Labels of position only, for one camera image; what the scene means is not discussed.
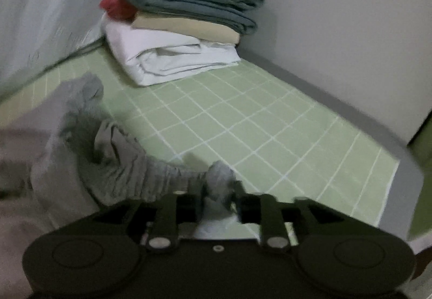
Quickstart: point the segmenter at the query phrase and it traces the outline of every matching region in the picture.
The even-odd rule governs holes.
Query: stack of folded towels
[[[138,85],[152,85],[237,64],[245,11],[264,0],[102,0],[114,56]]]

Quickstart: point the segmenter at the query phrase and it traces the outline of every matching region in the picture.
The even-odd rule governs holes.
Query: floor tile
[[[142,113],[147,113],[164,106],[163,102],[161,102],[149,89],[143,91],[142,94],[134,98],[133,101]]]
[[[286,83],[284,80],[281,80],[281,79],[274,77],[270,74],[269,74],[269,78],[271,79],[272,82],[276,83],[277,85],[279,85],[283,88],[286,88],[288,90],[288,92],[292,92],[293,90],[296,90],[295,87],[293,87],[289,83]]]
[[[60,84],[60,70],[57,67],[52,69],[47,74],[47,93],[51,93]]]
[[[204,110],[221,102],[220,98],[215,96],[215,94],[213,94],[212,92],[210,92],[210,90],[204,87],[195,92],[192,92],[191,94],[189,94],[189,96]]]
[[[123,88],[117,81],[111,80],[110,82],[104,82],[104,97],[103,101],[111,100],[117,97],[120,92],[123,92]]]
[[[340,160],[318,146],[307,153],[305,161],[326,180],[329,180],[336,173],[341,163]]]
[[[331,186],[339,191],[347,202],[355,205],[362,191],[363,183],[354,179],[351,174],[347,174],[344,170],[339,170],[332,180]]]
[[[34,81],[35,91],[33,94],[33,107],[36,107],[45,98],[47,88],[47,77],[41,76]]]
[[[288,174],[288,178],[309,198],[316,198],[323,191],[327,182],[312,170],[305,162],[300,162]]]
[[[344,139],[336,131],[327,132],[319,141],[319,146],[342,159],[354,142],[354,138]]]
[[[177,154],[189,150],[201,142],[201,140],[182,123],[164,130],[162,135]]]
[[[70,64],[68,65],[63,65],[59,67],[60,70],[60,80],[71,80],[73,78],[75,78],[75,73],[73,71],[73,67],[70,66]]]
[[[358,219],[364,223],[367,223],[372,226],[377,226],[377,216],[366,216],[360,210],[354,210],[353,218]]]
[[[234,165],[250,153],[247,146],[228,132],[213,138],[208,145],[230,165]]]
[[[256,125],[249,120],[235,125],[230,132],[252,150],[259,148],[270,139],[268,134],[263,132],[259,127],[256,127]]]
[[[202,113],[199,116],[188,120],[187,125],[203,140],[208,140],[222,133],[225,129],[213,120],[208,114]]]
[[[234,97],[228,103],[245,116],[250,116],[262,108],[262,106],[249,99],[246,95]]]
[[[289,179],[284,178],[274,188],[269,191],[270,194],[277,196],[278,201],[283,203],[292,203],[295,197],[303,197],[304,194]]]
[[[384,201],[382,195],[380,197],[373,195],[366,187],[364,193],[360,197],[359,203],[357,204],[357,209],[368,219],[374,219],[378,217]]]
[[[279,86],[273,81],[267,81],[260,85],[260,87],[276,98],[281,98],[288,93],[288,90],[286,88]]]
[[[266,192],[280,178],[277,172],[256,155],[251,155],[235,168],[261,192]]]
[[[362,159],[371,159],[375,161],[380,148],[377,145],[372,145],[369,138],[360,133],[353,145],[353,154]]]
[[[183,163],[197,172],[204,172],[219,160],[218,155],[205,144],[201,144],[182,155]]]
[[[284,129],[276,136],[275,140],[299,157],[306,154],[313,144],[307,136],[292,127]]]
[[[304,118],[318,123],[322,129],[326,130],[334,122],[336,114],[324,105],[316,104],[304,115]]]
[[[189,120],[190,118],[202,112],[191,99],[183,97],[174,103],[168,105],[170,110],[174,112],[181,120]]]
[[[81,77],[89,70],[89,67],[83,60],[75,62],[72,66],[77,77]]]
[[[221,80],[227,80],[228,78],[232,78],[237,75],[234,71],[231,71],[230,67],[212,70],[210,74],[216,76],[217,78],[220,78]]]
[[[268,142],[257,151],[265,161],[272,165],[280,174],[286,174],[289,169],[298,161],[298,158],[291,154],[280,143],[274,140]]]
[[[290,124],[294,120],[296,120],[299,117],[299,114],[295,112],[290,107],[287,107],[285,104],[283,104],[280,101],[277,101],[276,103],[271,104],[267,110],[269,112],[276,115],[278,118],[283,120],[285,123]]]
[[[231,99],[240,94],[237,89],[216,77],[213,78],[211,83],[208,83],[205,86],[223,100]]]
[[[244,93],[255,86],[255,84],[253,84],[252,82],[248,81],[246,78],[243,78],[239,75],[225,79],[225,82],[233,86],[241,93]]]
[[[267,110],[262,110],[256,113],[251,117],[251,120],[260,126],[270,136],[278,134],[286,126],[285,122]]]
[[[248,90],[246,92],[246,95],[256,101],[258,104],[262,105],[263,107],[270,105],[276,100],[274,96],[268,94],[262,88],[253,88],[251,90]]]
[[[351,214],[353,205],[346,202],[334,189],[328,187],[321,198],[318,200],[320,203],[327,205],[334,210],[340,211],[346,215]]]
[[[374,164],[376,155],[363,156],[358,151],[351,150],[341,165],[341,170],[348,172],[361,183],[365,182]]]
[[[155,133],[146,119],[138,116],[123,123],[125,129],[135,138],[148,138]]]
[[[245,74],[253,71],[252,68],[253,67],[251,65],[249,65],[247,62],[244,62],[244,60],[242,60],[239,62],[237,66],[232,67],[231,71],[243,77]]]
[[[8,100],[0,103],[0,127],[5,127],[8,124],[9,105]]]
[[[140,114],[138,109],[130,101],[129,97],[123,92],[119,92],[112,99],[105,101],[105,104],[107,105],[111,115],[120,122]]]
[[[246,225],[242,225],[239,222],[230,224],[223,236],[224,239],[250,239],[254,237]]]
[[[167,85],[158,88],[153,91],[153,93],[162,100],[165,104],[170,104],[173,101],[176,101],[178,98],[183,97],[183,93],[172,83],[168,83]]]
[[[244,118],[243,115],[226,103],[217,104],[207,112],[225,128],[230,128]]]
[[[215,80],[215,76],[213,76],[210,71],[201,72],[197,75],[195,75],[194,80],[198,81],[199,83],[203,84],[204,86],[207,86],[207,84],[211,84]]]
[[[292,91],[293,94],[297,95],[300,99],[303,99],[304,101],[310,103],[310,104],[316,104],[317,101],[312,99],[310,96],[304,94],[301,90],[294,89]]]
[[[256,85],[261,85],[264,82],[268,81],[267,78],[265,78],[264,76],[260,75],[259,73],[255,72],[255,71],[249,71],[247,73],[245,73],[244,78],[246,78],[247,80],[249,80],[250,82],[256,84]]]
[[[149,87],[141,87],[141,86],[127,86],[124,88],[124,92],[128,95],[132,100],[140,95],[145,94],[146,92],[151,92],[152,90]]]
[[[293,93],[289,93],[282,101],[300,114],[304,113],[311,106],[310,102],[304,101]]]
[[[19,111],[21,114],[26,113],[32,109],[32,98],[33,98],[33,85],[28,85],[22,89],[22,97],[19,105]]]
[[[323,136],[325,129],[323,129],[318,123],[311,120],[306,120],[301,117],[292,124],[296,130],[307,136],[312,142],[316,142]]]
[[[203,88],[202,84],[194,80],[193,77],[182,78],[180,80],[175,80],[173,84],[180,88],[185,93],[191,93],[195,90],[200,90]]]
[[[180,122],[179,118],[165,107],[150,111],[146,117],[158,131]]]
[[[174,156],[174,152],[157,135],[139,139],[139,142],[148,154],[158,159],[168,161]]]
[[[373,175],[390,179],[393,176],[397,165],[399,165],[399,161],[390,153],[382,149],[375,163]]]

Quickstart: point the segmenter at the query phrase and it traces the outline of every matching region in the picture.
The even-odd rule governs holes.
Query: white curtain
[[[101,0],[0,0],[0,97],[101,37]]]

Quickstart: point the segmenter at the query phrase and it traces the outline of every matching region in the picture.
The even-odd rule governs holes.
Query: red cloth
[[[133,19],[138,11],[127,0],[102,0],[99,7],[104,9],[111,19],[118,21]]]

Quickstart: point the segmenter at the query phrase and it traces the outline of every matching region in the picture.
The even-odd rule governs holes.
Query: white grout line
[[[319,143],[319,141],[327,134],[327,132],[328,131],[330,131],[330,128],[337,122],[337,120],[338,120],[338,118],[339,118],[339,116],[336,116],[336,118],[334,119],[334,121],[331,123],[331,125],[324,131],[324,133],[322,134],[322,136],[309,148],[309,150],[306,152],[306,153],[304,153],[304,155],[299,159],[299,160],[297,160],[297,162],[293,165],[293,166],[291,166],[291,168],[287,171],[287,173],[284,175],[284,176],[282,176],[271,188],[269,188],[268,190],[267,190],[267,192],[266,193],[269,193],[273,188],[275,188],[282,180],[284,180],[284,178],[286,178],[288,175],[289,175],[289,173],[300,163],[300,162],[302,162],[303,161],[303,159],[306,157],[306,155],[308,155],[309,154],[309,152],[313,149],[313,148],[315,148],[317,145],[318,145],[318,143]]]
[[[48,75],[45,74],[45,97],[44,98],[47,97],[47,86],[48,86]]]
[[[353,213],[355,212],[355,210],[356,210],[356,208],[357,208],[357,206],[358,206],[358,204],[359,204],[359,202],[360,202],[360,199],[362,198],[363,193],[364,193],[365,190],[366,190],[366,186],[368,185],[369,179],[370,179],[371,176],[372,176],[372,171],[373,171],[373,169],[374,169],[374,167],[375,167],[375,165],[376,165],[376,163],[377,163],[377,161],[378,161],[378,158],[379,158],[379,156],[380,156],[380,154],[381,154],[381,151],[382,151],[382,147],[380,147],[379,150],[378,150],[378,154],[377,154],[377,156],[376,156],[376,158],[375,158],[375,161],[374,161],[374,163],[372,164],[371,169],[369,170],[368,178],[366,178],[366,181],[364,182],[364,185],[363,185],[363,187],[362,187],[362,190],[360,191],[360,195],[359,195],[359,197],[357,198],[356,203],[354,204],[353,211],[351,212],[350,216],[352,216]]]
[[[352,204],[352,202],[346,198],[346,196],[339,190],[338,187],[330,185],[329,188],[333,189],[337,194],[339,194],[340,197],[343,199],[343,201],[345,201],[347,204],[349,204],[349,205]]]
[[[283,129],[281,129],[278,133],[276,133],[275,135],[271,136],[269,140],[265,141],[263,144],[261,144],[258,148],[256,148],[255,150],[252,151],[252,153],[250,153],[248,156],[244,157],[243,159],[241,159],[240,161],[236,162],[234,166],[242,163],[243,161],[245,161],[248,157],[257,154],[258,150],[260,150],[263,146],[265,146],[266,144],[268,144],[269,142],[271,142],[272,140],[274,140],[276,138],[277,135],[279,135],[281,132],[285,131],[285,129],[287,129],[288,127],[290,127],[294,122],[296,122],[299,118],[301,118],[304,114],[306,114],[309,110],[311,110],[314,106],[311,106],[309,109],[307,109],[303,114],[301,114],[300,116],[298,116],[295,120],[293,120],[293,122],[286,124],[284,126]],[[287,150],[288,152],[290,152],[291,154],[293,154],[295,157],[297,157],[298,159],[300,159],[300,157],[296,154],[294,154],[292,151],[290,151],[288,148],[286,148],[286,146],[284,146],[283,144],[281,144],[279,141],[275,140],[275,142],[279,143],[285,150]]]
[[[183,94],[186,94],[183,90],[181,90],[180,88],[178,88],[178,90],[180,90]],[[186,123],[186,121],[185,120],[182,120],[181,118],[180,118],[180,116],[178,116],[174,111],[172,111],[170,108],[169,108],[169,106],[167,105],[167,104],[165,104],[165,102],[161,99],[161,98],[159,98],[157,95],[156,95],[156,93],[155,93],[155,91],[153,91],[153,94],[156,96],[156,98],[158,98],[163,104],[164,104],[164,106],[165,106],[165,108],[167,109],[167,110],[169,110],[174,116],[176,116],[179,120],[180,120],[180,123],[182,123],[182,124],[184,124],[200,141],[201,141],[201,143],[199,144],[199,145],[201,145],[201,144],[205,144],[206,146],[207,146],[207,148],[209,148],[210,150],[212,150],[217,156],[219,156],[220,158],[221,158],[221,160],[223,160],[227,165],[230,165],[230,164],[228,164],[228,162],[222,157],[222,156],[220,156],[212,147],[210,147],[209,145],[208,145],[208,143],[206,142],[206,141],[204,141],[193,129],[191,129],[191,127]],[[200,109],[201,110],[203,110],[203,108],[200,106],[200,105],[198,105],[198,103],[197,102],[195,102],[192,98],[190,98],[189,97],[189,99],[190,100],[192,100],[198,107],[200,107]],[[174,151],[174,153],[176,154],[175,155],[175,157],[180,157],[180,155],[181,154],[184,154],[185,152],[181,152],[181,153],[176,153],[175,151]]]
[[[324,187],[324,189],[321,191],[321,193],[318,195],[317,200],[319,200],[324,192],[327,190],[328,186],[330,186],[330,184],[333,182],[334,178],[336,177],[337,173],[339,172],[339,170],[342,167],[342,164],[345,162],[346,158],[348,157],[349,153],[353,150],[354,144],[356,143],[357,139],[360,137],[360,131],[357,133],[357,135],[354,137],[353,142],[351,143],[351,146],[349,147],[349,149],[346,151],[345,155],[342,158],[342,161],[340,162],[339,166],[337,167],[336,171],[334,172],[334,174],[329,178],[327,185]]]
[[[397,171],[397,169],[399,168],[399,163],[400,163],[400,162],[397,162],[397,164],[395,164],[395,167],[394,167],[394,169],[393,169],[393,173],[391,174],[390,180],[387,182],[387,187],[386,187],[386,190],[385,190],[385,197],[384,197],[384,199],[383,199],[383,201],[382,201],[381,210],[380,210],[380,212],[379,212],[379,214],[378,214],[378,217],[377,217],[377,219],[376,219],[376,221],[375,221],[375,223],[376,223],[377,225],[378,225],[378,224],[380,223],[380,221],[381,221],[381,217],[382,217],[382,214],[383,214],[383,212],[384,212],[385,205],[387,204],[387,199],[388,199],[388,195],[389,195],[389,193],[390,193],[390,188],[392,187],[392,184],[393,184],[394,176],[396,175],[396,171]]]
[[[208,88],[207,86],[205,86],[204,84],[202,84],[205,88],[207,88],[207,90],[210,90],[210,92],[212,92],[214,95],[216,95],[217,97],[219,97],[221,100],[223,100],[220,96],[218,96],[216,93],[214,93],[210,88]],[[196,105],[198,105],[201,109],[202,109],[202,107],[193,99],[193,98],[191,98],[191,97],[189,97],[189,99],[191,100],[191,101],[193,101]],[[231,106],[233,109],[235,109],[236,111],[238,111],[239,112],[239,114],[241,114],[241,115],[243,115],[244,116],[244,114],[242,113],[242,112],[240,112],[239,110],[237,110],[235,107],[233,107],[230,103],[227,103],[229,106]],[[303,114],[301,114],[300,116],[303,116],[303,115],[305,115],[306,114],[306,112],[308,112],[310,109],[312,109],[313,107],[314,107],[315,105],[312,105],[307,111],[305,111]],[[238,122],[238,123],[236,123],[235,125],[237,125],[237,124],[239,124],[239,123],[241,123],[241,122],[243,122],[244,120],[247,120],[247,118],[249,118],[249,117],[251,117],[251,116],[253,116],[253,115],[255,115],[257,112],[255,112],[255,113],[253,113],[252,115],[249,115],[249,116],[247,116],[247,117],[245,117],[243,120],[241,120],[240,122]],[[222,127],[223,127],[223,125],[214,117],[214,116],[212,116],[210,113],[207,113],[213,120],[215,120],[215,122],[217,122],[218,124],[220,124]],[[291,125],[291,124],[293,124],[294,123],[294,121],[292,121],[290,124],[287,124],[284,128],[282,128],[282,130],[280,130],[277,134],[279,134],[281,131],[283,131],[284,129],[286,129],[286,127],[288,127],[289,125]],[[231,127],[229,127],[227,130],[226,130],[226,132],[228,132],[228,131],[230,131],[231,129],[232,129],[232,127],[234,127],[235,125],[233,125],[233,126],[231,126]],[[245,142],[243,142],[241,139],[239,139],[237,136],[235,136],[235,135],[233,135],[233,137],[235,137],[237,140],[239,140],[241,143],[243,143],[245,146],[248,146]],[[209,140],[207,140],[207,141],[203,141],[210,149],[211,149],[211,147],[207,144],[207,142],[209,141]],[[246,160],[249,156],[251,156],[251,155],[253,155],[253,154],[250,154],[250,155],[248,155],[248,156],[246,156],[246,157],[244,157],[241,161],[244,161],[244,160]],[[273,167],[269,162],[267,162],[266,160],[264,160],[260,155],[256,155],[261,161],[263,161],[265,164],[267,164],[272,170],[274,170],[278,175],[280,175],[280,176],[282,176],[282,174],[275,168],[275,167]],[[237,162],[237,163],[235,163],[233,166],[231,166],[237,173],[238,173],[238,170],[236,169],[236,165],[238,164],[239,162]]]
[[[217,77],[217,76],[216,76],[215,74],[213,74],[213,73],[210,73],[210,74],[213,75],[213,76],[216,77],[216,78],[219,78],[222,82],[226,83],[227,85],[229,85],[230,87],[234,88],[235,90],[239,91],[236,87],[234,87],[233,85],[231,85],[231,83],[227,82],[226,80],[224,80],[224,79],[222,79],[222,78],[220,78],[220,77]],[[283,96],[281,96],[280,98],[278,98],[278,97],[276,97],[274,94],[272,94],[272,93],[270,93],[269,91],[267,91],[267,90],[266,90],[265,88],[263,88],[262,86],[263,86],[264,84],[268,83],[268,82],[272,82],[272,83],[274,83],[276,86],[278,86],[278,87],[282,88],[283,90],[285,90],[285,91],[286,91],[285,94],[284,94]],[[300,100],[304,101],[304,102],[305,102],[306,104],[308,104],[308,105],[316,106],[317,104],[319,104],[316,100],[314,100],[314,103],[313,103],[313,104],[309,104],[306,100],[302,99],[301,97],[299,97],[298,95],[295,94],[295,92],[294,92],[294,91],[295,91],[295,88],[293,88],[293,89],[291,89],[291,90],[288,90],[288,89],[283,88],[282,86],[278,85],[277,83],[271,81],[271,79],[267,79],[267,80],[265,80],[263,83],[261,83],[261,84],[259,84],[259,85],[255,84],[255,83],[253,83],[253,82],[251,82],[251,83],[254,85],[254,87],[253,87],[253,88],[249,88],[248,90],[245,90],[244,92],[242,92],[242,94],[245,94],[245,95],[246,95],[250,100],[252,100],[253,102],[257,103],[257,104],[260,105],[260,106],[263,106],[263,105],[261,105],[260,103],[258,103],[257,101],[255,101],[254,98],[250,97],[250,96],[247,94],[247,92],[249,92],[249,91],[252,90],[252,89],[256,89],[256,88],[259,88],[259,89],[263,90],[264,92],[266,92],[267,94],[269,94],[270,96],[272,96],[273,98],[276,98],[276,101],[274,101],[274,102],[272,102],[271,104],[265,106],[265,108],[267,108],[267,107],[269,107],[269,106],[275,104],[275,103],[279,100],[283,105],[285,105],[286,107],[288,107],[288,108],[291,109],[291,110],[294,110],[297,114],[299,114],[299,115],[302,114],[302,113],[298,112],[295,108],[290,107],[287,103],[285,103],[284,101],[282,101],[282,99],[285,98],[288,94],[293,94],[294,96],[296,96],[296,97],[299,98]]]
[[[256,238],[256,239],[260,239],[260,236],[259,236],[259,234],[258,233],[256,233],[247,223],[244,223],[244,225],[245,225],[245,227],[249,230],[249,232],[250,233],[252,233],[253,234],[253,236]]]

